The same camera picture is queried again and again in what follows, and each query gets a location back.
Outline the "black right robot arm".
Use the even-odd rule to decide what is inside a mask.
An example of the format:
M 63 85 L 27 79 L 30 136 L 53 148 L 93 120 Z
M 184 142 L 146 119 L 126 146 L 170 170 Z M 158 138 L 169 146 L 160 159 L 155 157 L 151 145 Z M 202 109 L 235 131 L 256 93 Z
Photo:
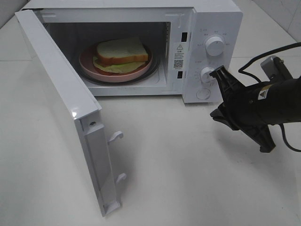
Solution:
M 210 73 L 217 80 L 223 102 L 211 112 L 214 121 L 240 130 L 260 146 L 260 152 L 275 148 L 269 125 L 301 121 L 301 80 L 243 85 L 224 66 Z

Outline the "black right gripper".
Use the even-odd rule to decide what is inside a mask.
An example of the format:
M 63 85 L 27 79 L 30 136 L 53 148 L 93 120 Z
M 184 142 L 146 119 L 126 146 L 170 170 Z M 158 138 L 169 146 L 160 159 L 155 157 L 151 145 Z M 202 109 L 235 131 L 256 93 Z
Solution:
M 275 147 L 268 124 L 263 120 L 259 101 L 267 98 L 272 84 L 257 83 L 246 87 L 224 66 L 210 72 L 217 80 L 223 103 L 210 113 L 214 121 L 232 130 L 240 130 L 260 146 L 261 153 L 270 153 Z

